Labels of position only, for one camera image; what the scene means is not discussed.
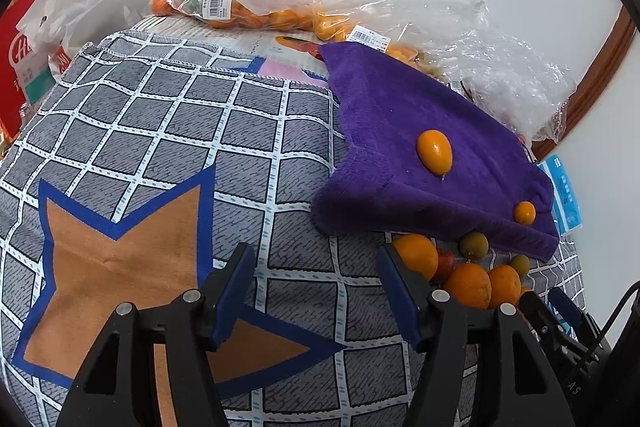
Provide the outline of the large orange mandarin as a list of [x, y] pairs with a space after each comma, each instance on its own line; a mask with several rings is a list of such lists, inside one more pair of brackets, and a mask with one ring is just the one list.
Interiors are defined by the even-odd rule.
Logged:
[[496, 309], [503, 303], [516, 305], [521, 297], [521, 277], [511, 265], [497, 265], [488, 272], [491, 285], [489, 309]]
[[491, 300], [488, 272], [475, 263], [457, 265], [444, 284], [447, 293], [463, 306], [486, 310]]
[[438, 268], [438, 252], [431, 239], [420, 234], [405, 234], [393, 240], [393, 246], [405, 266], [430, 281]]

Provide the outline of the brown wooden frame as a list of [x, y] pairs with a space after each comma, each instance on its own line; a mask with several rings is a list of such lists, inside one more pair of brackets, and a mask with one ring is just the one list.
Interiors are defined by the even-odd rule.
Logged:
[[568, 99], [563, 138], [587, 116], [612, 82], [629, 52], [636, 33], [637, 27], [631, 15], [622, 6], [608, 38], [582, 77], [577, 90]]

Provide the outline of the white plastic bag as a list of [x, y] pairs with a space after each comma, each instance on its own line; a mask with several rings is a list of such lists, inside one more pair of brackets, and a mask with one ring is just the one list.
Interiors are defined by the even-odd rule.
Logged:
[[34, 52], [47, 57], [59, 80], [86, 43], [98, 43], [139, 20], [128, 0], [35, 0], [16, 28]]

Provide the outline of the grey checkered star blanket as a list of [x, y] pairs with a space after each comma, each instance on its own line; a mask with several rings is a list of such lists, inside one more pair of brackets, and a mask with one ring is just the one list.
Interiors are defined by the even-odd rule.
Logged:
[[[253, 277], [209, 357], [235, 426], [398, 426], [423, 355], [401, 338], [378, 250], [409, 232], [330, 235], [311, 203], [346, 150], [322, 80], [262, 74], [208, 42], [119, 31], [86, 44], [1, 164], [1, 377], [32, 426], [119, 303], [170, 303], [239, 243]], [[524, 283], [584, 299], [559, 236]]]

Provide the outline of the larger green-yellow fruit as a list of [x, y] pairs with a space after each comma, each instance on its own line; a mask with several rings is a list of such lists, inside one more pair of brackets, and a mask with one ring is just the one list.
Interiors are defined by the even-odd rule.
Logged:
[[518, 273], [518, 276], [521, 280], [526, 277], [530, 270], [530, 260], [529, 257], [525, 255], [516, 255], [509, 261], [510, 267]]

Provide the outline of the red paper shopping bag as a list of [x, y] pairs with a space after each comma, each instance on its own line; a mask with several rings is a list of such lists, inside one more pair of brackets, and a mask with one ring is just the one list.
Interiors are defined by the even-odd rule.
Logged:
[[45, 53], [36, 53], [16, 28], [35, 0], [12, 0], [1, 15], [1, 138], [13, 141], [27, 114], [53, 87]]

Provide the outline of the oval orange kumquat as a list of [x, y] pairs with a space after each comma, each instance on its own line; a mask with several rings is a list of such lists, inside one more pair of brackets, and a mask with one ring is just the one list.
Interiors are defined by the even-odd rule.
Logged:
[[446, 176], [452, 168], [452, 148], [446, 135], [430, 129], [416, 140], [416, 153], [423, 166], [435, 176]]

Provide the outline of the small green-yellow fruit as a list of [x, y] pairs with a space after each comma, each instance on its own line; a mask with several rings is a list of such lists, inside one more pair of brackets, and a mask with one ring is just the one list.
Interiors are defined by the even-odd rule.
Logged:
[[483, 233], [470, 232], [460, 239], [458, 251], [466, 259], [480, 261], [488, 254], [488, 239]]

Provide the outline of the crumpled clear plastic bag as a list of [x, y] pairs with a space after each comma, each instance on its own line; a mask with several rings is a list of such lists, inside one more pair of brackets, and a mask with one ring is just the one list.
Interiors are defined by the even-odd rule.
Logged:
[[484, 0], [317, 0], [329, 32], [360, 25], [472, 101], [525, 143], [558, 142], [578, 83], [491, 23]]

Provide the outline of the small red tomato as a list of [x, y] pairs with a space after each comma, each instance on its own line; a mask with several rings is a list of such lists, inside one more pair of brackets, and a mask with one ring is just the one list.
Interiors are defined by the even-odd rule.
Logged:
[[436, 283], [445, 283], [456, 269], [456, 256], [451, 251], [439, 251], [438, 265], [433, 280]]

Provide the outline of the blue tissue pack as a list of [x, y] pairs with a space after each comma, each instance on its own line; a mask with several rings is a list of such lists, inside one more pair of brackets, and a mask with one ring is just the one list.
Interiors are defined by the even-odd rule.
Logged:
[[582, 226], [582, 213], [570, 177], [556, 154], [541, 161], [538, 167], [552, 182], [552, 216], [556, 229], [559, 236], [567, 236]]

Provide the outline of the purple fleece towel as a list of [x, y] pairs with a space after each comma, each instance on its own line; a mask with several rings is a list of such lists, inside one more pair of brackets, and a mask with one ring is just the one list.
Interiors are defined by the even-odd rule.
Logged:
[[[323, 233], [393, 231], [454, 242], [483, 233], [491, 246], [548, 261], [559, 246], [553, 186], [516, 135], [439, 81], [354, 42], [320, 53], [338, 102], [346, 150], [311, 203]], [[416, 153], [425, 130], [446, 135], [452, 168], [442, 178]], [[513, 220], [518, 202], [537, 210]]]

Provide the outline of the small round orange kumquat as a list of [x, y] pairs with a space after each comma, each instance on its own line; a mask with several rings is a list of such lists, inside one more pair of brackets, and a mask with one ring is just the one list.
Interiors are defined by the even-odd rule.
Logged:
[[513, 209], [513, 220], [519, 225], [530, 227], [536, 220], [537, 210], [532, 202], [522, 200]]

